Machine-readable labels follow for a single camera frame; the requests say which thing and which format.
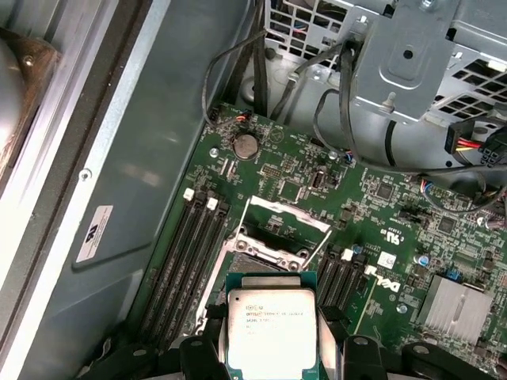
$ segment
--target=capacitor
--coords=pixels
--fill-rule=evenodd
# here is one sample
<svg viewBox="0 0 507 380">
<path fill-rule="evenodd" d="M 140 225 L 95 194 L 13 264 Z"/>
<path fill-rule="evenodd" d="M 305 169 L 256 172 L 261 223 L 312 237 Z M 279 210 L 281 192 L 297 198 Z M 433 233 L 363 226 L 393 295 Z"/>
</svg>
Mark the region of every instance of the capacitor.
<svg viewBox="0 0 507 380">
<path fill-rule="evenodd" d="M 234 153 L 240 160 L 250 160 L 259 151 L 257 139 L 247 133 L 236 136 L 232 143 Z"/>
<path fill-rule="evenodd" d="M 419 264 L 422 267 L 427 267 L 428 264 L 429 264 L 429 256 L 428 255 L 416 254 L 414 256 L 414 263 L 415 264 Z"/>
<path fill-rule="evenodd" d="M 354 252 L 354 255 L 360 255 L 363 252 L 363 247 L 360 245 L 354 244 L 352 246 L 352 251 Z"/>
</svg>

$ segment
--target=sticker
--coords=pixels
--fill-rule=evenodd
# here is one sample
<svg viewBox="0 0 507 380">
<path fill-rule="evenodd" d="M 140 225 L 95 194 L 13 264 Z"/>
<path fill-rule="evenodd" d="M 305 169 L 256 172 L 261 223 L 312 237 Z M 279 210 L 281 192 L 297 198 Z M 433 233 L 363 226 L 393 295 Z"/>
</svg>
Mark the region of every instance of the sticker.
<svg viewBox="0 0 507 380">
<path fill-rule="evenodd" d="M 396 255 L 391 255 L 387 252 L 381 252 L 377 264 L 381 267 L 392 269 L 395 266 Z"/>
<path fill-rule="evenodd" d="M 86 232 L 85 239 L 81 245 L 81 249 L 79 250 L 76 263 L 92 259 L 95 256 L 95 252 L 97 251 L 98 245 L 102 239 L 102 234 L 108 224 L 111 211 L 112 205 L 97 207 L 95 215 L 93 215 L 92 222 Z"/>
</svg>

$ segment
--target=metal bracket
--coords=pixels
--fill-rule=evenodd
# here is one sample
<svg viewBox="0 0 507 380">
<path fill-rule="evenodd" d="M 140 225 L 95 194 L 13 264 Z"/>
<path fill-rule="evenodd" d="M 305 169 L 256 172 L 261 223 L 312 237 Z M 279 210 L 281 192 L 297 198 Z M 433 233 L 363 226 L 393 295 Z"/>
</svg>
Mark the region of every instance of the metal bracket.
<svg viewBox="0 0 507 380">
<path fill-rule="evenodd" d="M 356 65 L 354 104 L 418 121 L 433 102 L 455 44 L 446 39 L 459 0 L 400 0 L 378 17 Z"/>
<path fill-rule="evenodd" d="M 326 243 L 326 241 L 329 239 L 329 237 L 331 235 L 331 232 L 332 232 L 331 225 L 313 218 L 311 215 L 309 215 L 305 211 L 300 210 L 297 207 L 289 206 L 287 204 L 283 204 L 280 202 L 270 202 L 268 200 L 259 198 L 258 196 L 251 196 L 246 201 L 241 220 L 239 221 L 240 226 L 243 225 L 243 221 L 245 220 L 245 216 L 246 216 L 246 211 L 248 210 L 248 207 L 250 205 L 260 206 L 260 207 L 263 207 L 263 208 L 270 210 L 272 212 L 276 212 L 277 214 L 281 214 L 281 213 L 285 212 L 285 213 L 294 215 L 295 218 L 299 222 L 306 224 L 307 226 L 312 226 L 312 227 L 316 228 L 317 230 L 321 231 L 322 233 L 326 234 L 326 235 L 324 235 L 324 238 L 320 241 L 320 243 L 317 244 L 317 246 L 315 247 L 312 254 L 301 264 L 300 268 L 295 268 L 294 265 L 292 265 L 292 268 L 287 267 L 287 270 L 292 270 L 293 272 L 298 272 L 300 270 L 305 269 L 308 266 L 308 264 L 313 260 L 313 258 L 318 253 L 318 251 L 320 251 L 320 249 L 322 249 L 322 247 L 324 246 L 324 244 Z M 236 237 L 234 239 L 234 243 L 236 243 L 238 241 L 239 233 L 240 233 L 240 231 L 237 230 Z"/>
</svg>

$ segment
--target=screw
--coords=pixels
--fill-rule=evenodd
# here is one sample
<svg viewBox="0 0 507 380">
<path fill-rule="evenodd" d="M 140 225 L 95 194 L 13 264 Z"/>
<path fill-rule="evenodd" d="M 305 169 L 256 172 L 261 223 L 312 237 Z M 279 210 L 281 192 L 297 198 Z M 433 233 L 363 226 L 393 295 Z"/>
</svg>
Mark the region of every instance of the screw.
<svg viewBox="0 0 507 380">
<path fill-rule="evenodd" d="M 338 158 L 338 153 L 336 153 L 334 150 L 330 150 L 330 152 L 327 154 L 327 157 L 330 158 L 330 160 L 336 160 Z"/>
<path fill-rule="evenodd" d="M 209 156 L 211 158 L 217 158 L 219 156 L 219 149 L 218 148 L 211 148 L 209 150 Z"/>
<path fill-rule="evenodd" d="M 31 55 L 25 55 L 23 57 L 23 63 L 28 67 L 32 67 L 33 64 L 35 63 L 35 59 L 33 59 Z"/>
<path fill-rule="evenodd" d="M 366 346 L 368 344 L 368 339 L 358 336 L 357 338 L 354 338 L 354 343 L 359 346 Z"/>
<path fill-rule="evenodd" d="M 236 242 L 236 248 L 240 251 L 244 251 L 246 249 L 246 243 L 243 240 Z"/>
<path fill-rule="evenodd" d="M 291 261 L 288 265 L 288 270 L 291 271 L 291 272 L 296 272 L 297 270 L 299 269 L 299 265 L 298 263 L 296 263 L 295 261 Z"/>
<path fill-rule="evenodd" d="M 429 354 L 429 349 L 426 348 L 425 346 L 414 346 L 412 349 L 418 354 L 422 354 L 422 355 Z"/>
<path fill-rule="evenodd" d="M 298 251 L 297 255 L 299 257 L 307 258 L 310 253 L 308 252 L 308 249 L 301 249 Z"/>
<path fill-rule="evenodd" d="M 79 179 L 81 181 L 89 180 L 92 177 L 92 172 L 90 169 L 83 169 L 79 172 Z"/>
<path fill-rule="evenodd" d="M 314 79 L 318 81 L 320 77 L 322 76 L 322 72 L 320 70 L 314 71 Z"/>
<path fill-rule="evenodd" d="M 399 305 L 396 306 L 396 311 L 399 312 L 400 314 L 406 314 L 406 312 L 409 311 L 409 308 L 406 307 L 404 303 L 400 303 Z"/>
</svg>

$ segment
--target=silver heatsink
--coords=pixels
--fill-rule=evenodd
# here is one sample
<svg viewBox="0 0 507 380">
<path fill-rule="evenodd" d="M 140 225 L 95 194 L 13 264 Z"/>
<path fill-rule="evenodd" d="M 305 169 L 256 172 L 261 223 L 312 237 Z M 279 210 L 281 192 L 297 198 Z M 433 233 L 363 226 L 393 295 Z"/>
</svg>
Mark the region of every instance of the silver heatsink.
<svg viewBox="0 0 507 380">
<path fill-rule="evenodd" d="M 417 322 L 452 338 L 476 344 L 493 298 L 435 276 Z"/>
</svg>

